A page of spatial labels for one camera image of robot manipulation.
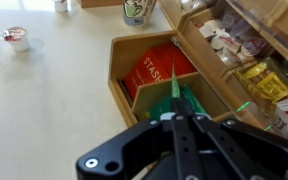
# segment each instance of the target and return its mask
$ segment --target green packet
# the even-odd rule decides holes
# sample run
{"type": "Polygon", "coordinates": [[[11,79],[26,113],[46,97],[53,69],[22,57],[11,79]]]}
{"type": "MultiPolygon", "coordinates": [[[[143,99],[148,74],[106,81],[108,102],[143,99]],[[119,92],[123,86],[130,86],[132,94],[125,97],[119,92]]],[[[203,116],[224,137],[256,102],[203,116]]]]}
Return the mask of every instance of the green packet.
{"type": "MultiPolygon", "coordinates": [[[[181,97],[184,97],[188,100],[188,103],[190,104],[195,113],[207,114],[203,106],[196,99],[188,86],[184,86],[180,89],[181,97]]],[[[145,117],[154,120],[160,120],[160,116],[162,114],[171,112],[171,101],[172,96],[167,96],[166,98],[162,99],[161,101],[153,105],[151,108],[149,108],[149,110],[145,113],[145,117]]]]}

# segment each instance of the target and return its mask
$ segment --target white countertop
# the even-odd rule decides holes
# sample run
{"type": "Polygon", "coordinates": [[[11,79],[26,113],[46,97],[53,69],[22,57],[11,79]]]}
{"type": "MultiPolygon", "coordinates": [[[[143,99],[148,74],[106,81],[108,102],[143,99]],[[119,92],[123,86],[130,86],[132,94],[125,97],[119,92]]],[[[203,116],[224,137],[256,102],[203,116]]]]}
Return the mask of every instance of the white countertop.
{"type": "Polygon", "coordinates": [[[0,0],[0,35],[28,30],[16,53],[0,39],[0,180],[76,179],[75,162],[126,126],[108,88],[114,37],[171,30],[158,5],[145,31],[124,26],[122,7],[67,13],[52,0],[0,0]]]}

